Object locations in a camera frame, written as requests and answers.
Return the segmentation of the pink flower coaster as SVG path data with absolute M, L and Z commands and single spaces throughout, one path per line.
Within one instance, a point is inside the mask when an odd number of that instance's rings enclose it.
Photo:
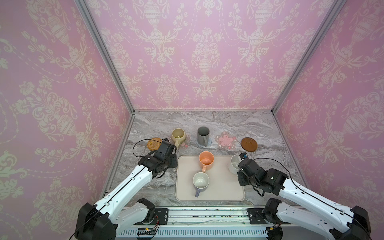
M 230 135 L 228 132 L 222 132 L 220 135 L 215 137 L 218 148 L 220 150 L 235 150 L 237 138 Z
M 178 146 L 178 149 L 186 149 L 190 146 L 191 144 L 191 138 L 190 138 L 190 135 L 186 135 L 186 139 L 180 143 L 180 145 Z

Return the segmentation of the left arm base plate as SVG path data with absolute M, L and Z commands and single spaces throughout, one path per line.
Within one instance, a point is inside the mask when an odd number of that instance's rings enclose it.
M 155 208 L 152 225 L 160 224 L 167 225 L 169 219 L 169 209 L 168 208 Z

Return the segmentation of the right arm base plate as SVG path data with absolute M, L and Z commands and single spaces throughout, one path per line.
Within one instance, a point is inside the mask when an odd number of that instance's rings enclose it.
M 247 216 L 251 225 L 264 225 L 267 224 L 263 208 L 248 208 Z

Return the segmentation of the woven tan coaster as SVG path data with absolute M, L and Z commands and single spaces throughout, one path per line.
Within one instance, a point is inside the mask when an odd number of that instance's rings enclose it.
M 160 138 L 152 138 L 152 139 L 148 140 L 147 148 L 150 151 L 157 151 L 160 148 L 161 143 L 162 143 L 162 139 L 160 139 Z

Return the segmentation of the dark grey mug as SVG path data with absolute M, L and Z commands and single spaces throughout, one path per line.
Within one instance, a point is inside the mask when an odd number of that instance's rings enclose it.
M 207 147 L 209 145 L 210 129 L 208 127 L 199 127 L 197 143 L 200 146 Z

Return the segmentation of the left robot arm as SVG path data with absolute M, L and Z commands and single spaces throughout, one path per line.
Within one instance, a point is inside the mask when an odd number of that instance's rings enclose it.
M 115 189 L 96 203 L 81 207 L 70 239 L 114 240 L 134 224 L 158 225 L 155 205 L 149 200 L 139 199 L 129 208 L 126 205 L 151 180 L 161 178 L 168 169 L 177 167 L 177 147 L 168 139 L 162 139 L 158 150 L 139 159 L 138 165 Z

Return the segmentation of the brown wooden coaster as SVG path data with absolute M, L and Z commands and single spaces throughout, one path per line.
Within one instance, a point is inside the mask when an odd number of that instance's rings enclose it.
M 254 152 L 258 148 L 258 143 L 253 138 L 243 138 L 241 140 L 241 147 L 247 152 Z

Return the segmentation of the yellow-green mug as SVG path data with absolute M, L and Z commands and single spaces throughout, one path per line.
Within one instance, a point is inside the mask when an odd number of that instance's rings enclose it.
M 172 131 L 171 138 L 177 148 L 186 140 L 186 133 L 183 129 L 175 129 Z

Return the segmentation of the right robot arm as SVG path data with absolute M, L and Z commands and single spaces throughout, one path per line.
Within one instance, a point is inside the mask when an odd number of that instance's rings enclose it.
M 297 183 L 290 172 L 264 170 L 246 153 L 239 157 L 239 184 L 252 186 L 261 197 L 275 195 L 261 213 L 267 223 L 274 224 L 267 229 L 269 240 L 282 239 L 282 224 L 297 225 L 329 240 L 371 239 L 369 214 L 364 208 L 331 201 Z

